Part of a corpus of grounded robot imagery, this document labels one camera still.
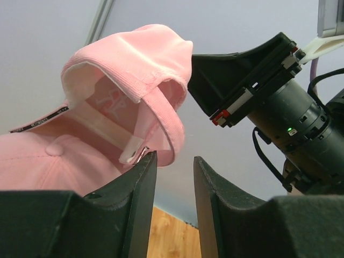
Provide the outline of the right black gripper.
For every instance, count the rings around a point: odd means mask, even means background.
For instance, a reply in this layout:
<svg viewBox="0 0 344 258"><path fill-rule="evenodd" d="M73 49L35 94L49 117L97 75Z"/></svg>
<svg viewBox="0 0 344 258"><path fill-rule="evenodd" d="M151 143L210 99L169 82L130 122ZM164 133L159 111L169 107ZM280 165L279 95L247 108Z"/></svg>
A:
<svg viewBox="0 0 344 258"><path fill-rule="evenodd" d="M215 125L234 126L300 72L298 50L280 32L247 51L194 54L189 93Z"/></svg>

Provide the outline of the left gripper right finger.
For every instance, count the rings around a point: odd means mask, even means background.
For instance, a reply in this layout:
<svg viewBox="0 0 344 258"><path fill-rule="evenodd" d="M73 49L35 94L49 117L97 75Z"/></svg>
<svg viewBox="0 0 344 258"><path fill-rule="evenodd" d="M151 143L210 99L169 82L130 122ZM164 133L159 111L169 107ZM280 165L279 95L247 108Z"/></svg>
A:
<svg viewBox="0 0 344 258"><path fill-rule="evenodd" d="M263 201L200 156L193 176L202 257L343 257L342 196Z"/></svg>

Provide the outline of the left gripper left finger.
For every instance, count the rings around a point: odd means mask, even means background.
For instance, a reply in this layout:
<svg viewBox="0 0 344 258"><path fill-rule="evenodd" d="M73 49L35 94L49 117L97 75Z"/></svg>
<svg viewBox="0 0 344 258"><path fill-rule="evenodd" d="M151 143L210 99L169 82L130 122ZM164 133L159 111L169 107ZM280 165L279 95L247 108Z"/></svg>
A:
<svg viewBox="0 0 344 258"><path fill-rule="evenodd" d="M1 257L146 257L157 153L84 197L2 191Z"/></svg>

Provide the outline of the pink baseball cap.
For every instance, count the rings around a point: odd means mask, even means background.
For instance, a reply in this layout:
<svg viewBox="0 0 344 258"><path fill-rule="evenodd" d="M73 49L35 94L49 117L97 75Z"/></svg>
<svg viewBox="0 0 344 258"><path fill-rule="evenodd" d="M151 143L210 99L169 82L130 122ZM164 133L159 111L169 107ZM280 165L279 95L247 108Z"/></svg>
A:
<svg viewBox="0 0 344 258"><path fill-rule="evenodd" d="M78 50L65 64L65 100L1 136L2 190L71 190L81 196L133 168L146 154L172 164L185 133L193 43L151 24Z"/></svg>

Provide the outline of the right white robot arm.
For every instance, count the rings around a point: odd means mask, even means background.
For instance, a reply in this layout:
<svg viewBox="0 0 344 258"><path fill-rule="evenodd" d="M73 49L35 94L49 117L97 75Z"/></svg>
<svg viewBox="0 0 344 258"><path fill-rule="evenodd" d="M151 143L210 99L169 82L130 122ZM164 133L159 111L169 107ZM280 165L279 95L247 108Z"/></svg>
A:
<svg viewBox="0 0 344 258"><path fill-rule="evenodd" d="M305 55L284 33L241 53L194 54L188 91L216 126L254 124L256 152L287 191L342 195L343 93L322 103L322 76L303 89Z"/></svg>

